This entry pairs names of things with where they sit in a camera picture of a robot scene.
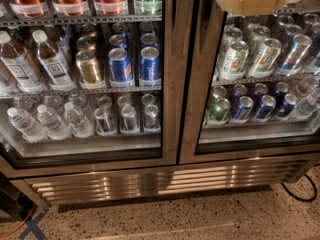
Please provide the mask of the water bottle right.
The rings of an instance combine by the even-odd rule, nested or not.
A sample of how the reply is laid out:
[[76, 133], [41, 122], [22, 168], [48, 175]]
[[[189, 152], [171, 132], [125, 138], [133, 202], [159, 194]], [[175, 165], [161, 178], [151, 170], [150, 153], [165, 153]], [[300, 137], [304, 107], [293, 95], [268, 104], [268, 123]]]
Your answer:
[[64, 105], [64, 117], [76, 137], [87, 138], [93, 135], [93, 126], [84, 111], [72, 102]]

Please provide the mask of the white 7up can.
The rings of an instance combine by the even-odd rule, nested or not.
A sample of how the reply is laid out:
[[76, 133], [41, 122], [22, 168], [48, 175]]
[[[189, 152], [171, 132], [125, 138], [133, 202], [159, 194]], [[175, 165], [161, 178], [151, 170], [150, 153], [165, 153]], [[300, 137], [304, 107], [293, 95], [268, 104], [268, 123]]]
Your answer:
[[281, 53], [282, 44], [278, 39], [267, 38], [258, 46], [249, 64], [247, 76], [262, 78], [271, 74], [272, 66]]
[[244, 76], [244, 65], [249, 54], [245, 41], [233, 42], [219, 65], [219, 80], [237, 80]]

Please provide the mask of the tea bottle white cap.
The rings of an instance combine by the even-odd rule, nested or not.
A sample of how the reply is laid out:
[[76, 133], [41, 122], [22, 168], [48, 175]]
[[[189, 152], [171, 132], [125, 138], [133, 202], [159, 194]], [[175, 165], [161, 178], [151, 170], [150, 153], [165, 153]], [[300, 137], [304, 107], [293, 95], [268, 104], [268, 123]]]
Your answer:
[[32, 33], [36, 42], [36, 56], [55, 86], [74, 84], [69, 63], [60, 47], [43, 30]]

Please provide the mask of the blue can bottom right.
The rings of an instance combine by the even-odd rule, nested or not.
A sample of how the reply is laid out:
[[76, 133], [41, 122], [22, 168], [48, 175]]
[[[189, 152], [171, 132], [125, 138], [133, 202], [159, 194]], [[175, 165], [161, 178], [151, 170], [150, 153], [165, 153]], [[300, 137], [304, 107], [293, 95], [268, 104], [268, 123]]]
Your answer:
[[271, 112], [274, 110], [276, 100], [270, 95], [264, 95], [258, 104], [258, 107], [254, 113], [254, 121], [266, 121], [269, 119]]

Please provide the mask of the small silver can right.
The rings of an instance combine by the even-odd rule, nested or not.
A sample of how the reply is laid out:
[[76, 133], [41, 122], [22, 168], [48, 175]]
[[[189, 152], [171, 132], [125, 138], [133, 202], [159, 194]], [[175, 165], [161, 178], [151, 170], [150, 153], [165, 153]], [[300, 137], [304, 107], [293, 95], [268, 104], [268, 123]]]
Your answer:
[[157, 132], [161, 129], [159, 123], [159, 109], [154, 104], [149, 104], [144, 108], [143, 127], [146, 132]]

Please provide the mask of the blue pepsi can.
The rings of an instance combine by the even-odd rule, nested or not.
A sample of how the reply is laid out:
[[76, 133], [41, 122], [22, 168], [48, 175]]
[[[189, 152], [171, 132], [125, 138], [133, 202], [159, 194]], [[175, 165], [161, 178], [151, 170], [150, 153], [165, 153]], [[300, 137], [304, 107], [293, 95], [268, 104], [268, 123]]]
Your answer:
[[152, 46], [143, 48], [139, 57], [139, 82], [142, 86], [158, 86], [162, 76], [159, 50]]
[[113, 48], [108, 53], [110, 70], [110, 83], [113, 87], [130, 87], [134, 77], [130, 58], [127, 51], [122, 48]]

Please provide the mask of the water bottle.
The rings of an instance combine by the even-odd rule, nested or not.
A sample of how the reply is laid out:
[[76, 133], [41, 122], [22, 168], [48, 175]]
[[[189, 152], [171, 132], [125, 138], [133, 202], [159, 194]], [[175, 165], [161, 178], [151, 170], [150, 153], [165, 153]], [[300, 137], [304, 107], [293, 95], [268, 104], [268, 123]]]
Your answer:
[[48, 136], [53, 140], [63, 140], [71, 136], [70, 128], [58, 112], [47, 105], [37, 107], [37, 118], [47, 129]]
[[11, 107], [7, 110], [10, 124], [29, 142], [47, 138], [46, 129], [26, 110]]
[[87, 138], [93, 135], [93, 126], [84, 111], [72, 102], [64, 105], [64, 117], [76, 137]]

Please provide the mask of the water bottle middle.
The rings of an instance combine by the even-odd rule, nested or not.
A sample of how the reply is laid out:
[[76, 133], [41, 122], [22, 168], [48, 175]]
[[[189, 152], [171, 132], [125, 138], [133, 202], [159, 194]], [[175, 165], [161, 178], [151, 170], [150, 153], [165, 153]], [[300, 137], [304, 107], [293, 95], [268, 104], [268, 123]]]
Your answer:
[[37, 107], [37, 118], [47, 129], [48, 136], [53, 140], [63, 140], [71, 136], [70, 128], [58, 112], [47, 105]]

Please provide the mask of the white 7Up can left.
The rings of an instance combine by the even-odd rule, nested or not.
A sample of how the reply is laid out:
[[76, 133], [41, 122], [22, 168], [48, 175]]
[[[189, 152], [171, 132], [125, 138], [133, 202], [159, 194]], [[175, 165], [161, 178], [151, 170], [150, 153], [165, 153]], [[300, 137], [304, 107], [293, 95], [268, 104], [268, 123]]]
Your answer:
[[219, 80], [237, 80], [244, 76], [244, 65], [249, 54], [245, 41], [233, 42], [219, 65]]

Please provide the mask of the silver blue can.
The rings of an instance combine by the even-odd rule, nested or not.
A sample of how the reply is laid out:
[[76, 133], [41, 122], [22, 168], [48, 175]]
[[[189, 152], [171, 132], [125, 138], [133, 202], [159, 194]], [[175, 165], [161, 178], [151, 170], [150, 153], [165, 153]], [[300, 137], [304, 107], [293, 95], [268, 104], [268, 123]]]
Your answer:
[[287, 50], [277, 62], [278, 74], [282, 76], [291, 75], [298, 68], [300, 61], [311, 44], [312, 40], [309, 36], [304, 34], [295, 35], [288, 45]]

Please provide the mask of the tea bottle far left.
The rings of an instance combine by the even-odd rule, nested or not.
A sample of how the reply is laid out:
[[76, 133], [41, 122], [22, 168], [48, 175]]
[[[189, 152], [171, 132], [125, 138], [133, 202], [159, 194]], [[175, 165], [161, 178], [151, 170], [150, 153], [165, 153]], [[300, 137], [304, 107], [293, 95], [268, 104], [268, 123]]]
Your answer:
[[36, 94], [45, 90], [39, 64], [28, 49], [6, 31], [0, 31], [0, 58], [22, 92]]

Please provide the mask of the green can bottom shelf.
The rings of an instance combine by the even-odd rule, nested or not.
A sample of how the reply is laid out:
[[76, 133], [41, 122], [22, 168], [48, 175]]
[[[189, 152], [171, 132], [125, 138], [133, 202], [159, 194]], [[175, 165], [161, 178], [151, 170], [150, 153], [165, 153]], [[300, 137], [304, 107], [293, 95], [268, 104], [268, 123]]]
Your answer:
[[230, 110], [230, 102], [226, 98], [218, 98], [207, 109], [207, 122], [209, 125], [221, 125], [226, 122]]

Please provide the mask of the small silver can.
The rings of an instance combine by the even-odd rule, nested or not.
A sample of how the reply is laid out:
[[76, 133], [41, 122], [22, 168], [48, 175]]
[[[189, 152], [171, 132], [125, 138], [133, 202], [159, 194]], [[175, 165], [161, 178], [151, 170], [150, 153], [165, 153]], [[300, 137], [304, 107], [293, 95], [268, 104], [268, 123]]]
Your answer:
[[144, 108], [143, 127], [146, 132], [157, 132], [161, 129], [159, 123], [159, 109], [154, 104], [149, 104]]
[[96, 122], [96, 132], [98, 135], [107, 136], [116, 133], [116, 124], [113, 113], [104, 107], [99, 107], [94, 111]]
[[137, 133], [139, 131], [137, 112], [131, 105], [121, 109], [121, 131], [123, 133]]

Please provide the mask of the front gold can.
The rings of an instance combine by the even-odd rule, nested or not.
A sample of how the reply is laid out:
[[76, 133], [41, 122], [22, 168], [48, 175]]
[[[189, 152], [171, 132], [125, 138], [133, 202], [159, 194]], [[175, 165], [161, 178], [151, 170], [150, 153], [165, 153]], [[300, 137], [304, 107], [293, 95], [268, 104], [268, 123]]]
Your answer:
[[79, 51], [76, 54], [76, 66], [80, 73], [80, 85], [83, 89], [105, 89], [104, 73], [96, 54], [90, 50]]

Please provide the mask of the small silver can middle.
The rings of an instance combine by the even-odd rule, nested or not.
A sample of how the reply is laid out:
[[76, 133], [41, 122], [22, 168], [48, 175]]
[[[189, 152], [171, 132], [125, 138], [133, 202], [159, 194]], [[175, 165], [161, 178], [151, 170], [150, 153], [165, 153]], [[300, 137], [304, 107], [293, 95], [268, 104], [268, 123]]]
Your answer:
[[137, 112], [131, 105], [121, 109], [121, 131], [123, 133], [137, 133], [139, 131]]

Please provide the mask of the white 7Up can right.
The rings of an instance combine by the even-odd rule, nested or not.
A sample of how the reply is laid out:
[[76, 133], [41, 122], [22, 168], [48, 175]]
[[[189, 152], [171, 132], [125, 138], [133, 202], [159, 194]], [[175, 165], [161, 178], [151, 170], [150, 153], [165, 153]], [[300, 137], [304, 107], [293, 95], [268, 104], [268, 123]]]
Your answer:
[[267, 38], [258, 46], [249, 64], [247, 76], [262, 78], [271, 74], [272, 66], [281, 53], [282, 44], [278, 39]]

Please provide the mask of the blue can bottom left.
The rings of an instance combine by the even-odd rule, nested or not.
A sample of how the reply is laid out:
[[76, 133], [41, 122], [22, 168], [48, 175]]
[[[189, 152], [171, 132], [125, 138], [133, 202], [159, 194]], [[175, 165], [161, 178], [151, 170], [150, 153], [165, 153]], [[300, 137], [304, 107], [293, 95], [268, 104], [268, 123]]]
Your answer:
[[231, 121], [234, 123], [247, 122], [253, 105], [254, 102], [249, 96], [242, 96], [231, 113]]

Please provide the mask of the front blue Pepsi can left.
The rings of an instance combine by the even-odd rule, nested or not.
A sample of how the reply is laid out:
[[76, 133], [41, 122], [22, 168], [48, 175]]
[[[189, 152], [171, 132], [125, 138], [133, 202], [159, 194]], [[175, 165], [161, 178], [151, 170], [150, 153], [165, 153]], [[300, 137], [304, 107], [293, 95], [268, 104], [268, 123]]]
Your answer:
[[113, 48], [108, 53], [110, 70], [110, 83], [113, 87], [130, 87], [134, 77], [130, 58], [127, 51], [122, 48]]

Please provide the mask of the front blue Pepsi can right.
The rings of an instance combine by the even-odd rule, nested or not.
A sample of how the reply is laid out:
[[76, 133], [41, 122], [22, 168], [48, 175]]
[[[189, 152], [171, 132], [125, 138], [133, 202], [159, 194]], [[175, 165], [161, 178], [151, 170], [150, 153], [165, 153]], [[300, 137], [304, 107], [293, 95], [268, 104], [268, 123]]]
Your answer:
[[143, 48], [139, 57], [139, 82], [142, 86], [158, 86], [162, 76], [159, 50], [152, 46]]

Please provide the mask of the water bottle left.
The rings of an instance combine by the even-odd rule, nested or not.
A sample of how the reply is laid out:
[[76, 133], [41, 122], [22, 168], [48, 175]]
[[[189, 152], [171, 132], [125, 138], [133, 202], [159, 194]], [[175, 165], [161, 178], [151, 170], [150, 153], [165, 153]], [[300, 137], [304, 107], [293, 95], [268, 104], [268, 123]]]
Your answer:
[[46, 129], [26, 110], [11, 107], [7, 110], [10, 124], [29, 142], [47, 138]]

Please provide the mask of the small silver can left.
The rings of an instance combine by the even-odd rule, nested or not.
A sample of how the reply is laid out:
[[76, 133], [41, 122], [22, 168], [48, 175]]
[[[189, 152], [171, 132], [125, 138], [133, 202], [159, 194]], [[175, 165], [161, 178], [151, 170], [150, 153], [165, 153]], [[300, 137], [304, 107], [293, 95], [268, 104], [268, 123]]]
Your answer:
[[98, 135], [107, 136], [116, 133], [116, 124], [113, 113], [104, 107], [99, 107], [94, 111], [96, 122], [96, 132]]

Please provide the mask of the steel fridge base grille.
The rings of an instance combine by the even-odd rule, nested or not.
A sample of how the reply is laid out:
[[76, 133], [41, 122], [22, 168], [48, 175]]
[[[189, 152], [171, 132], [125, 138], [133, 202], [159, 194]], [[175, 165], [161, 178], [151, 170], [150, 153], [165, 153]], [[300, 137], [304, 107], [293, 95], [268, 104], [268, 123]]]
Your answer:
[[246, 188], [296, 182], [320, 160], [313, 153], [229, 161], [89, 172], [14, 180], [12, 184], [41, 208], [51, 205]]

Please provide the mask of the steel fridge door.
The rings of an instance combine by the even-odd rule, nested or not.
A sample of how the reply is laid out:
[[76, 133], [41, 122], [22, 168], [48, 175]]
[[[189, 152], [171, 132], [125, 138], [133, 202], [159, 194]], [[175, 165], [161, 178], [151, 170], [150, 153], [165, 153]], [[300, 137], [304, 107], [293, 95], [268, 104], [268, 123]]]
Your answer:
[[[269, 15], [243, 16], [223, 11], [216, 0], [197, 3], [181, 163], [319, 154], [319, 9], [285, 5]], [[279, 75], [277, 62], [297, 34], [309, 36], [312, 44], [291, 75]], [[270, 75], [249, 78], [249, 64], [267, 38], [281, 42], [281, 53]], [[244, 76], [220, 81], [219, 65], [235, 41], [245, 41], [249, 47]], [[275, 108], [268, 120], [254, 121], [264, 95], [275, 98]], [[234, 123], [231, 113], [242, 96], [253, 100], [253, 109], [247, 122]], [[207, 109], [218, 98], [228, 99], [230, 110], [224, 124], [209, 125]]]
[[[100, 15], [94, 0], [87, 0], [88, 11], [80, 16], [56, 13], [52, 1], [43, 3], [43, 16], [27, 18], [13, 10], [11, 0], [1, 0], [1, 31], [6, 31], [33, 55], [46, 88], [36, 94], [22, 92], [1, 61], [0, 172], [13, 182], [173, 166], [177, 156], [193, 0], [162, 0], [161, 12], [153, 15], [141, 13], [135, 0], [126, 0], [126, 10], [122, 14]], [[59, 87], [51, 82], [36, 56], [37, 46], [32, 36], [35, 30], [43, 30], [60, 47], [69, 63], [73, 85]], [[162, 81], [158, 86], [142, 86], [139, 82], [140, 52], [147, 46], [159, 50]], [[134, 77], [130, 87], [118, 88], [110, 83], [108, 53], [113, 48], [127, 51]], [[81, 87], [76, 54], [83, 50], [96, 54], [104, 73], [105, 89]], [[84, 111], [93, 126], [92, 136], [79, 138], [73, 134], [64, 117], [67, 102]], [[144, 108], [149, 104], [159, 109], [161, 129], [157, 132], [146, 132], [143, 127]], [[40, 123], [37, 118], [39, 105], [54, 108], [70, 128], [71, 136], [53, 140], [47, 133], [47, 138], [42, 141], [25, 140], [10, 124], [7, 110], [11, 107], [24, 109]], [[137, 133], [121, 131], [121, 109], [127, 105], [133, 106], [137, 112]], [[114, 135], [97, 134], [94, 111], [99, 107], [113, 113]]]

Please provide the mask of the blue tape cross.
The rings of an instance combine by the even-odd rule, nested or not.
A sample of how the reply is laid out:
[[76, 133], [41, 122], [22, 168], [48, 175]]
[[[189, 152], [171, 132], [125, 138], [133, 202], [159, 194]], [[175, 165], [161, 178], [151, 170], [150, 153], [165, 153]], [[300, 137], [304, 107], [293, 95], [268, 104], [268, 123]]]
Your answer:
[[39, 227], [39, 222], [45, 217], [48, 209], [43, 209], [35, 218], [28, 219], [26, 222], [26, 228], [19, 235], [19, 240], [26, 240], [26, 237], [32, 233], [36, 240], [46, 240], [46, 235]]

